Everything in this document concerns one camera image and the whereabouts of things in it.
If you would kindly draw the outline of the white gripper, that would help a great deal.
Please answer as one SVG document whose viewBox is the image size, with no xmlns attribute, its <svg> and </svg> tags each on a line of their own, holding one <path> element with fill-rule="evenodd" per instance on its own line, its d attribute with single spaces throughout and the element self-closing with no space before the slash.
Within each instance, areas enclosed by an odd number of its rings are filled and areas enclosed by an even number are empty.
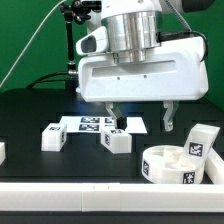
<svg viewBox="0 0 224 224">
<path fill-rule="evenodd" d="M 197 100 L 208 91 L 207 46 L 202 37 L 164 41 L 146 50 L 142 61 L 127 63 L 116 63 L 108 44 L 105 27 L 77 41 L 76 51 L 82 56 L 78 77 L 84 100 L 106 102 L 116 129 L 127 128 L 116 102 L 164 101 L 164 128 L 172 131 L 178 101 Z"/>
</svg>

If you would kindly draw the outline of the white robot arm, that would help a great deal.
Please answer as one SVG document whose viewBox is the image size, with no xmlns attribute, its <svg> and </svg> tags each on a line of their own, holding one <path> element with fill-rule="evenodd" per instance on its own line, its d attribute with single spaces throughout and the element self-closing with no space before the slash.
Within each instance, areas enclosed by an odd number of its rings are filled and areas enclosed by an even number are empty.
<svg viewBox="0 0 224 224">
<path fill-rule="evenodd" d="M 206 37 L 188 25 L 163 33 L 161 19 L 172 13 L 208 9 L 216 0 L 81 0 L 91 32 L 76 43 L 81 95 L 87 102 L 104 102 L 117 128 L 126 127 L 117 104 L 162 101 L 163 121 L 173 129 L 182 100 L 197 100 L 208 91 L 204 59 Z"/>
</svg>

